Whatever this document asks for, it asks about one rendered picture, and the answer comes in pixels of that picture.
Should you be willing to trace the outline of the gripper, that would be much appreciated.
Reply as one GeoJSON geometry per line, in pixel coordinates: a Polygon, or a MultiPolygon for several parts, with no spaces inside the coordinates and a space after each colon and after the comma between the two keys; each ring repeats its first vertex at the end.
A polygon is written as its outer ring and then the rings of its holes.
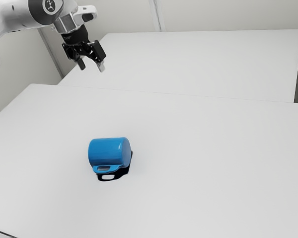
{"type": "Polygon", "coordinates": [[[62,47],[66,56],[76,61],[81,70],[86,68],[82,56],[92,59],[100,72],[105,70],[106,53],[98,40],[89,39],[88,31],[84,25],[71,33],[62,34],[61,36],[64,41],[62,47]]]}

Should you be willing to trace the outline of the blue mug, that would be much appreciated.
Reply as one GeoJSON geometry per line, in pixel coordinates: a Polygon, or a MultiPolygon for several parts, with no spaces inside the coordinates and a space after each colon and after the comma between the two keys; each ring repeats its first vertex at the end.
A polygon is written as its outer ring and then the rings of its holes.
{"type": "Polygon", "coordinates": [[[131,145],[125,137],[93,139],[88,146],[89,163],[98,175],[128,167],[131,158],[131,145]]]}

